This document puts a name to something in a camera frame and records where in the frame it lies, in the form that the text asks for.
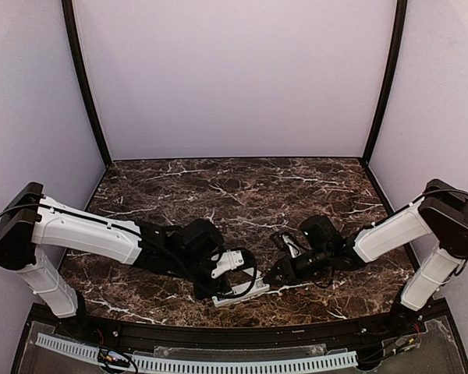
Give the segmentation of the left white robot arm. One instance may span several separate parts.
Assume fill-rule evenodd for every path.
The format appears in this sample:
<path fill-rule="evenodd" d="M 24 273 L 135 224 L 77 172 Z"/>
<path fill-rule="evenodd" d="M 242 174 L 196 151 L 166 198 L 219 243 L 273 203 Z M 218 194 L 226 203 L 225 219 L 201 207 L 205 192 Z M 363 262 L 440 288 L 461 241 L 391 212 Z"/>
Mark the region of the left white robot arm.
<path fill-rule="evenodd" d="M 198 298 L 229 291 L 224 274 L 245 263 L 239 250 L 225 249 L 210 221 L 185 227 L 118 221 L 73 209 L 42 189 L 31 182 L 0 213 L 0 267 L 19 274 L 60 319 L 81 314 L 83 300 L 49 262 L 43 245 L 187 279 Z"/>

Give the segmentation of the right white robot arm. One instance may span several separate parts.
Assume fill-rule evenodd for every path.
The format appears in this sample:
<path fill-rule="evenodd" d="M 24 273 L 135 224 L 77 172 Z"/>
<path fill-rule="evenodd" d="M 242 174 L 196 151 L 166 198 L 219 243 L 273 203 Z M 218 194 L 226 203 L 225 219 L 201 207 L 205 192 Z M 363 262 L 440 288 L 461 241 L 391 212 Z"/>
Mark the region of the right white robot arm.
<path fill-rule="evenodd" d="M 308 249 L 279 259 L 264 276 L 266 284 L 295 284 L 324 268 L 355 271 L 393 249 L 434 237 L 436 245 L 431 254 L 402 287 L 392 306 L 396 313 L 415 313 L 468 261 L 468 192 L 433 179 L 416 199 L 393 215 L 348 237 L 323 215 L 304 220 L 300 231 Z"/>

